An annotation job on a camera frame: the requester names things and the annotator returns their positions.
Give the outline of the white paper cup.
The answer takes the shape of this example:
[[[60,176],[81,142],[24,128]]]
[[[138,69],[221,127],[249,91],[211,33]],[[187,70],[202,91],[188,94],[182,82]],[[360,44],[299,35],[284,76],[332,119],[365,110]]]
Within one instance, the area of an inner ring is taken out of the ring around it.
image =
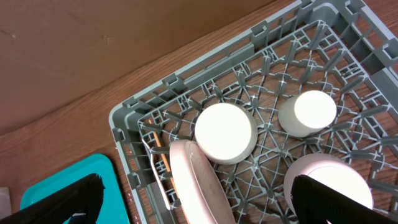
[[[318,90],[310,90],[289,98],[278,111],[282,129],[298,138],[317,133],[332,123],[336,104],[332,97]]]

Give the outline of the white bowl with food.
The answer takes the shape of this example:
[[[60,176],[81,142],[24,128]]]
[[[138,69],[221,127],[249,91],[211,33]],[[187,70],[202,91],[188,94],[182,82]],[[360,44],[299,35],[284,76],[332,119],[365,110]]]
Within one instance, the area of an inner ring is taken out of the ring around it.
[[[195,123],[195,140],[217,164],[236,164],[252,153],[258,138],[254,117],[242,106],[217,103],[207,107]]]

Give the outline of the wooden skewer stick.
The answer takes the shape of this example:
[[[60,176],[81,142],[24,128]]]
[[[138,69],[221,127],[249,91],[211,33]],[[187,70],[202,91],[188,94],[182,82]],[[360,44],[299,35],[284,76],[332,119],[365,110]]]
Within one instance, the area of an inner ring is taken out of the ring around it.
[[[169,148],[164,146],[157,130],[149,131],[150,146],[155,148],[155,168],[160,177],[161,184],[167,194],[176,194],[174,180],[171,177],[169,164]]]

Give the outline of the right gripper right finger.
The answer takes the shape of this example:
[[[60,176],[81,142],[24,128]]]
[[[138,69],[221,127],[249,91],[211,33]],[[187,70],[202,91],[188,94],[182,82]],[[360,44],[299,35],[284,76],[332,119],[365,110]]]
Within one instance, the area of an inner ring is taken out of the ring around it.
[[[397,224],[307,175],[295,177],[290,194],[300,224]]]

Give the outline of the pink round plate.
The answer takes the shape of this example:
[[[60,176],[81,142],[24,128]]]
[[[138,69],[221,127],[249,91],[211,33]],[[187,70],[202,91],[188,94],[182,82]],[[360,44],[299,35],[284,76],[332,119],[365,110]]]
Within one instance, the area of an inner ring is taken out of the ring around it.
[[[205,154],[194,142],[172,142],[170,166],[175,188],[189,223],[235,222],[218,177]]]

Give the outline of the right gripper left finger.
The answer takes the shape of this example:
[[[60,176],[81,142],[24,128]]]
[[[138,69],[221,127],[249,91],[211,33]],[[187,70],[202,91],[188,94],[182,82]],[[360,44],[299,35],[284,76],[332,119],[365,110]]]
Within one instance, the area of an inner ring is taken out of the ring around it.
[[[2,224],[96,223],[104,198],[98,174],[86,177],[1,219]]]

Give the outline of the white plastic fork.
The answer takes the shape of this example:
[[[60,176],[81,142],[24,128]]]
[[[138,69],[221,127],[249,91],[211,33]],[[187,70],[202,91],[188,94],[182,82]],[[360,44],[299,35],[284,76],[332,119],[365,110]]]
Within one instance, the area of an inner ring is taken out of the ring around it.
[[[154,157],[153,157],[153,155],[151,153],[149,153],[149,160],[150,160],[151,169],[152,169],[152,171],[154,173],[154,176],[155,176],[155,180],[157,182],[157,185],[159,186],[161,196],[162,196],[163,201],[165,203],[165,207],[166,207],[167,210],[171,210],[172,208],[170,206],[169,198],[168,198],[168,196],[167,196],[167,194],[165,192],[165,189],[164,189],[164,187],[162,185],[162,182],[161,182],[161,180],[159,178],[159,174],[157,172],[157,169],[155,168]]]

